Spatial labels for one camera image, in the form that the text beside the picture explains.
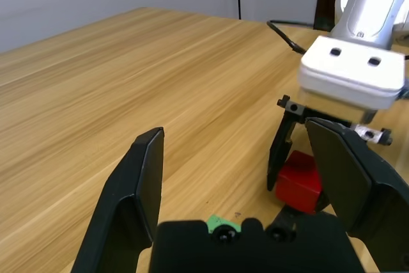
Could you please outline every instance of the white plastic housing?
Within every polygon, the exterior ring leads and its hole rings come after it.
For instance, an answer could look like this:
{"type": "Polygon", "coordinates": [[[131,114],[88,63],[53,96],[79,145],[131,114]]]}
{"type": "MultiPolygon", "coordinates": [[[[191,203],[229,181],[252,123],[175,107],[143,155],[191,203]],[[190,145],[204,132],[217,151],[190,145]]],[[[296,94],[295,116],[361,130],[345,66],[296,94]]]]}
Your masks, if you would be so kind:
{"type": "Polygon", "coordinates": [[[405,55],[319,36],[301,59],[298,81],[307,91],[364,109],[388,109],[405,83],[405,55]]]}

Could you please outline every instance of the wooden table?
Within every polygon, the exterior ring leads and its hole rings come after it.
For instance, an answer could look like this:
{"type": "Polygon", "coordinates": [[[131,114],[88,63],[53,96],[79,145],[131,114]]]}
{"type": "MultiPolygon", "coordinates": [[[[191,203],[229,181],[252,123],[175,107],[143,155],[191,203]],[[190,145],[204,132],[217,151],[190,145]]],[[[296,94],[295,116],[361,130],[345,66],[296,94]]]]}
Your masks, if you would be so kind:
{"type": "MultiPolygon", "coordinates": [[[[304,47],[318,35],[286,32],[304,47]]],[[[282,207],[266,190],[276,101],[303,102],[299,61],[262,23],[151,8],[0,56],[0,271],[69,272],[105,180],[156,126],[166,132],[161,221],[269,224],[282,207]]],[[[374,148],[406,179],[408,117],[398,102],[373,122],[394,130],[392,146],[374,148]]],[[[302,127],[293,139],[311,151],[302,127]]]]}

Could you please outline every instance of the red cube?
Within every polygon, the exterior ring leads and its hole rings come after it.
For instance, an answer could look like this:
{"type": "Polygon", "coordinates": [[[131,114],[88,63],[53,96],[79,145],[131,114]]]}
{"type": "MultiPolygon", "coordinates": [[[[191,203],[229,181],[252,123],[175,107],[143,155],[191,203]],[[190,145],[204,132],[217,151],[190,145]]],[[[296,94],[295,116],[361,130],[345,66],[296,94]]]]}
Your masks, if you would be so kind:
{"type": "Polygon", "coordinates": [[[313,214],[321,191],[314,157],[296,150],[292,152],[275,184],[277,198],[294,209],[313,214]]]}

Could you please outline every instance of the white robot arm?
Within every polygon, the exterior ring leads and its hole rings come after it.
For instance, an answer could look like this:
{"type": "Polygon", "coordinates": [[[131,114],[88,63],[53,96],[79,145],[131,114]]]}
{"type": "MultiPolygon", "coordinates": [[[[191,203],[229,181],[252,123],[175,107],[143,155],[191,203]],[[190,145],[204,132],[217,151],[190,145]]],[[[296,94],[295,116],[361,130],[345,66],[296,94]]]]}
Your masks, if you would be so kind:
{"type": "Polygon", "coordinates": [[[307,91],[376,112],[388,109],[405,84],[409,0],[336,0],[337,24],[304,54],[298,74],[307,91]]]}
{"type": "Polygon", "coordinates": [[[332,38],[381,49],[409,45],[409,0],[336,0],[332,38]]]}

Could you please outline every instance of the black cable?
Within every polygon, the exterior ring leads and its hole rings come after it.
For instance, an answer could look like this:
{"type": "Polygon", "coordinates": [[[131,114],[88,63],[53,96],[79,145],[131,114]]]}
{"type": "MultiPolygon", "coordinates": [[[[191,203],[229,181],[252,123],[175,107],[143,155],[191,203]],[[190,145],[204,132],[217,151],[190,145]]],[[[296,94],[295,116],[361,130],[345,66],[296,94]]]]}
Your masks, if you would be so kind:
{"type": "Polygon", "coordinates": [[[272,24],[294,25],[294,26],[314,28],[314,24],[309,24],[308,22],[295,22],[293,20],[270,20],[270,22],[272,24]]]}
{"type": "Polygon", "coordinates": [[[295,51],[298,54],[305,54],[307,52],[304,48],[299,46],[299,44],[291,41],[290,38],[286,36],[284,32],[282,32],[273,24],[273,22],[274,22],[273,20],[269,20],[267,22],[267,26],[273,29],[288,44],[288,46],[290,46],[293,49],[293,51],[295,51]]]}

